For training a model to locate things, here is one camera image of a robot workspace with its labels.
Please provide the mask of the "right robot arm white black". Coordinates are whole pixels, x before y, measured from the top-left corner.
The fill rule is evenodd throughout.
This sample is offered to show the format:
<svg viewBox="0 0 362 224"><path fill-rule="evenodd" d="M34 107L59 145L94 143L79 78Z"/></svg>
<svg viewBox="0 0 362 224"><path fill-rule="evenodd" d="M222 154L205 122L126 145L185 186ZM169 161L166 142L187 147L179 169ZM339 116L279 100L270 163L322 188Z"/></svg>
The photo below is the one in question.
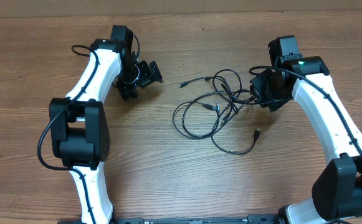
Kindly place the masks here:
<svg viewBox="0 0 362 224"><path fill-rule="evenodd" d="M339 99L328 67L319 56L304 57L293 35L272 40L268 50L271 64L249 70L255 103L274 112L297 102L320 140L326 167L308 199L276 214L249 215L249 223L346 223L362 217L362 132Z"/></svg>

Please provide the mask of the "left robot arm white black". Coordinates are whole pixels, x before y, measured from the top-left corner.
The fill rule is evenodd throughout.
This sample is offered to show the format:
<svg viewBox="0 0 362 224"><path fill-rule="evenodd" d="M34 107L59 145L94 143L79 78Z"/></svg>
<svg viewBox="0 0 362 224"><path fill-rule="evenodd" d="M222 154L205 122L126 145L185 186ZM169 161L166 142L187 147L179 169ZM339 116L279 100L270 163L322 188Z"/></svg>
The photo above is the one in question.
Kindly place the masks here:
<svg viewBox="0 0 362 224"><path fill-rule="evenodd" d="M49 105L52 151L61 170L71 174L82 208L78 223L115 223L109 199L104 162L110 150L110 133L103 104L111 86L124 100L138 98L137 89L163 78L156 62L138 59L132 51L137 37L126 26L113 26L109 39L95 39L87 47L88 65L74 88Z"/></svg>

